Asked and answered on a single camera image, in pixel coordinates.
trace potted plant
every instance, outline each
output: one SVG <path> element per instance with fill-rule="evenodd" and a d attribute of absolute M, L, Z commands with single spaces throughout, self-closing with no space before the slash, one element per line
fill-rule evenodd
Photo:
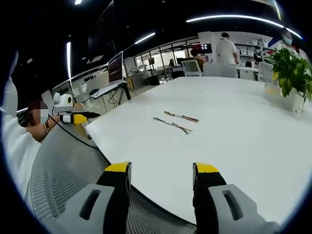
<path fill-rule="evenodd" d="M 277 50 L 270 60 L 274 62 L 272 79 L 278 80 L 288 108 L 299 114 L 306 99 L 312 100 L 311 66 L 285 48 Z"/>

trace ceiling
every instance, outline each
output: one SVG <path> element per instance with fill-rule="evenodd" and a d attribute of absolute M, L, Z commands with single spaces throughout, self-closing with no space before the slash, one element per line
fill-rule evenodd
<path fill-rule="evenodd" d="M 188 19 L 214 14 L 242 14 L 279 22 L 274 8 L 251 0 L 75 0 L 31 1 L 18 10 L 16 25 L 19 38 L 19 61 L 12 75 L 19 93 L 19 109 L 29 99 L 66 80 L 66 43 L 72 45 L 72 76 L 106 63 L 115 53 L 126 50 L 124 58 L 135 56 L 158 45 L 196 36 L 202 31 L 244 31 L 278 37 L 275 26 L 247 19 L 214 19 L 186 23 Z M 303 23 L 307 10 L 280 3 L 281 24 L 306 39 Z M 135 41 L 155 32 L 138 45 Z M 294 43 L 305 45 L 296 37 Z M 95 63 L 89 59 L 103 55 Z M 32 89 L 28 98 L 27 89 Z"/>

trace office chair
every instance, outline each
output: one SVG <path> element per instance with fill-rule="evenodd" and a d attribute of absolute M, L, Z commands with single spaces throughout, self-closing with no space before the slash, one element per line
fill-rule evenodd
<path fill-rule="evenodd" d="M 182 61 L 184 74 L 186 77 L 201 77 L 201 72 L 197 60 Z"/>
<path fill-rule="evenodd" d="M 259 63 L 259 68 L 262 72 L 262 81 L 265 83 L 273 83 L 275 85 L 278 85 L 278 80 L 272 81 L 272 76 L 273 76 L 273 65 L 266 63 L 266 62 L 260 62 Z"/>
<path fill-rule="evenodd" d="M 238 78 L 236 66 L 222 65 L 220 66 L 220 73 L 222 77 Z"/>
<path fill-rule="evenodd" d="M 220 65 L 217 63 L 204 63 L 204 76 L 205 77 L 221 77 Z"/>

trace green leaves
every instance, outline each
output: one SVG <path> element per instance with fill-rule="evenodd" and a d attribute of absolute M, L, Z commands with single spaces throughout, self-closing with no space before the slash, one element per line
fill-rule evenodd
<path fill-rule="evenodd" d="M 296 58 L 286 48 L 278 50 L 270 59 L 275 62 L 272 70 L 278 73 L 277 79 L 284 97 L 295 88 L 298 92 L 303 92 L 304 97 L 311 99 L 312 77 L 307 71 L 312 71 L 312 67 L 305 59 Z"/>

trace white pot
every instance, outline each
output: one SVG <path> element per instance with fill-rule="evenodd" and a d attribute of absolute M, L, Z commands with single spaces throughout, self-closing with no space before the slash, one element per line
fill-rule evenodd
<path fill-rule="evenodd" d="M 304 97 L 302 92 L 297 92 L 296 89 L 292 88 L 288 96 L 285 97 L 285 107 L 287 110 L 294 112 L 296 115 L 301 113 L 304 104 Z"/>

